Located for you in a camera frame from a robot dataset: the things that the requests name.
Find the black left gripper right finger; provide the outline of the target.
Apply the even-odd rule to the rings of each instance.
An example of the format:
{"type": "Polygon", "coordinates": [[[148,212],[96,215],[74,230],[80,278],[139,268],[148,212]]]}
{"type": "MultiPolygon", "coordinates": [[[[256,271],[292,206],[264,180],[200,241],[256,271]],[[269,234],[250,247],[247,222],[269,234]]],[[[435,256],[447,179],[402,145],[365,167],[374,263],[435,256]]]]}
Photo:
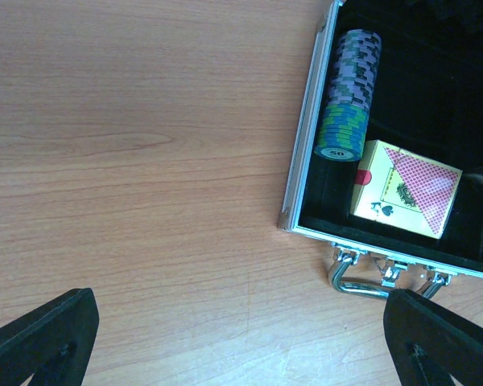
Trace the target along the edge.
{"type": "Polygon", "coordinates": [[[483,328],[409,289],[392,291],[384,334],[402,385],[483,385],[483,328]]]}

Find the aluminium poker case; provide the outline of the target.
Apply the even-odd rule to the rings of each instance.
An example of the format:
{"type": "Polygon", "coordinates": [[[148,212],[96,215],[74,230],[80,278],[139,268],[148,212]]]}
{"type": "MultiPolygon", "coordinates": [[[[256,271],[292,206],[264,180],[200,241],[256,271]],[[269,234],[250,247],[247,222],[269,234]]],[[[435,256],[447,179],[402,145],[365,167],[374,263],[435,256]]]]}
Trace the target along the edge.
{"type": "Polygon", "coordinates": [[[331,4],[316,31],[279,225],[332,244],[328,279],[342,293],[386,298],[412,265],[427,270],[426,298],[454,276],[483,278],[483,1],[331,4]],[[365,143],[462,171],[439,239],[350,214],[361,159],[314,153],[336,43],[352,29],[382,39],[365,143]]]}

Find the pink playing card deck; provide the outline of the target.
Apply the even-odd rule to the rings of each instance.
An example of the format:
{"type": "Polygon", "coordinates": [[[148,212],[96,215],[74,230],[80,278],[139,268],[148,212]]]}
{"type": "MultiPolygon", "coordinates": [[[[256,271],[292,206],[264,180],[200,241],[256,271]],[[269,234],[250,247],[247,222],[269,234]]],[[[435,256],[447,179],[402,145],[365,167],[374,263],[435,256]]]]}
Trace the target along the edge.
{"type": "Polygon", "coordinates": [[[462,171],[380,140],[365,143],[349,213],[439,239],[462,171]]]}

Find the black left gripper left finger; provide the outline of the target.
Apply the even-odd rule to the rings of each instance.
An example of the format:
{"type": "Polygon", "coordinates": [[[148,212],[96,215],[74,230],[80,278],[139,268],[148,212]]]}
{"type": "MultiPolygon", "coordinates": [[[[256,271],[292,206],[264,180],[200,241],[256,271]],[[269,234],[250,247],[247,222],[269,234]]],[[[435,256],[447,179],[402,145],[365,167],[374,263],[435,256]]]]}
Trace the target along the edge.
{"type": "Polygon", "coordinates": [[[90,288],[71,289],[0,328],[0,385],[81,385],[99,326],[90,288]]]}

